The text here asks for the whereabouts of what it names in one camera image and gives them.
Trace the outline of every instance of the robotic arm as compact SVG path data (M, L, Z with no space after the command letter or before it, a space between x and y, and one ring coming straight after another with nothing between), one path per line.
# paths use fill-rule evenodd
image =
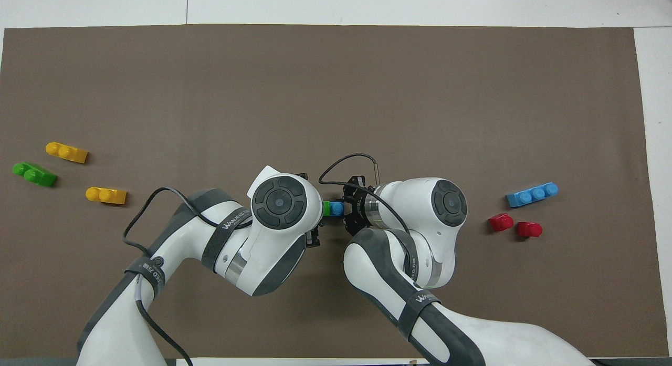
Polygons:
M77 343L77 366L166 366L136 300L149 308L187 258L252 296L284 282L305 251L305 233L322 218L322 199L309 182L269 166L247 195L250 208L219 189L195 192L180 205L149 254L128 266L87 323Z
M363 181L355 176L350 182ZM352 205L346 228L354 235L345 250L346 277L431 364L592 366L543 328L460 315L426 290L446 284L454 270L456 236L467 214L455 184L412 179L374 189L403 218L408 233L376 198L343 191Z

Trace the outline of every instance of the cable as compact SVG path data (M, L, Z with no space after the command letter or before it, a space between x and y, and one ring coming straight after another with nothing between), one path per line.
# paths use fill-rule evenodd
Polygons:
M348 187L351 187L351 188L359 189L359 190L361 190L361 191L365 191L367 194L369 194L370 196L372 196L372 197L374 197L375 199L377 199L380 203L382 203L382 205L385 206L388 210L390 210L390 212L392 213L392 215L394 215L394 217L396 218L396 220L397 220L397 221L401 224L401 226L404 228L404 231L406 231L407 234L411 234L410 230L408 230L408 227L406 226L406 223L405 223L404 220L401 218L401 216L399 216L399 214L396 213L396 211L395 211L391 206L389 206L389 204L388 204L387 202L385 202L385 201L383 200L383 198L380 198L379 196L377 196L376 193L370 191L369 189L367 189L367 188L365 188L365 187L363 187L363 186L355 185L355 184L351 184L350 182L341 182L341 181L323 181L323 180L322 180L322 179L324 178L324 176L325 176L327 173L329 173L334 167L336 167L336 165L338 165L339 163L341 163L341 162L343 162L344 160L347 160L347 159L349 159L349 158L354 158L355 156L362 156L362 157L364 157L364 158L368 158L369 160L371 160L372 163L374 163L374 174L376 175L376 185L380 185L379 170L377 169L377 163L376 163L376 160L375 160L374 158L372 158L371 155L367 155L366 153L352 153L352 154L350 154L350 155L343 156L342 158L336 160L336 162L334 162L330 167L327 168L327 170L325 170L325 171L320 175L319 179L317 179L317 182L319 182L319 183L322 184L322 185L341 185L341 186L348 186Z
M151 326L156 333L159 334L159 336L163 337L166 342L168 342L172 347L175 348L176 351L184 358L185 361L187 361L187 364L189 366L194 366L192 363L192 359L189 358L189 354L180 347L180 345L175 342L166 332L161 329L161 327L154 321L150 316L149 313L147 313L147 310L144 309L144 305L142 304L142 283L141 283L142 277L141 275L138 274L138 277L136 279L136 285L135 285L135 305L138 307L138 311L140 312L142 318L144 318L144 321L147 321L149 326Z
M133 218L133 220L131 220L130 223L128 223L128 227L124 230L124 234L122 235L122 241L125 244L128 244L130 246L134 246L135 248L140 249L142 251L142 253L147 257L151 257L151 254L149 253L149 250L147 248L144 248L144 246L142 246L141 244L138 244L136 242L132 242L129 239L127 239L127 235L128 235L128 232L130 231L130 229L135 225L135 223L138 221L138 219L142 216L142 214L144 214L144 211L147 209L147 207L149 207L149 204L152 203L152 200L154 199L154 197L156 197L156 195L159 194L159 192L162 192L162 191L174 192L178 197L180 197L180 199L182 199L182 202L184 203L184 205L187 206L187 208L189 208L190 211L192 211L192 213L194 213L194 215L196 215L197 217L199 217L201 220L208 223L212 227L217 227L217 225L218 225L217 223L209 220L209 218L204 217L202 213L198 212L198 210L196 210L194 208L194 206L192 205L192 203L189 201L189 198L184 196L184 194L182 194L182 192L179 192L176 189L173 189L173 188L170 188L170 187L167 187L167 186L164 186L163 188L158 188L149 196L149 198L147 198L147 201L144 202L144 205L142 206L140 211L137 213L137 215L135 215L135 218Z

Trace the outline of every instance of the gray button pad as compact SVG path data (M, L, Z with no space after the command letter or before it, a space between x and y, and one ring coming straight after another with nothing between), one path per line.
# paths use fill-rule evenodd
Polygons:
M252 211L265 227L285 229L301 220L306 212L306 203L303 185L283 175L259 185L252 196Z
M436 217L450 227L457 227L466 218L466 199L451 181L440 180L432 190L432 208Z

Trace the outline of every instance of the green block held by gripper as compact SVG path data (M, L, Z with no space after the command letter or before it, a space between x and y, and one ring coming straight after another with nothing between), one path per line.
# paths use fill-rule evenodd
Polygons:
M31 181L40 186L52 186L56 175L34 163L18 163L12 167L16 175L23 175L26 181Z

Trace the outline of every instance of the building block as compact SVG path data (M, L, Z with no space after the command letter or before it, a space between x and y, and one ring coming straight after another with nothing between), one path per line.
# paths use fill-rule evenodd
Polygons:
M539 223L520 222L518 223L518 235L524 237L539 237L544 229Z
M89 201L123 205L125 203L126 193L126 191L117 189L104 189L92 186L86 190L86 198Z
M490 222L490 225L492 225L492 229L496 230L497 232L513 227L513 218L504 213L497 214L494 217L489 218L488 222Z
M343 206L343 202L324 201L322 203L323 217L342 217L343 211L345 211L345 206Z
M47 144L44 149L46 150L46 153L49 153L52 156L57 156L61 159L70 160L76 163L84 163L86 155L89 154L89 151L57 143L55 141Z
M524 191L515 192L513 194L507 194L507 199L509 200L509 206L512 208L528 205L530 203L546 199L549 196L557 195L558 185L553 182L548 182L548 184L543 184L535 186L530 189L525 189Z
M26 181L31 181L40 186L53 186L56 175L33 163L18 163L12 167L16 175L23 175Z

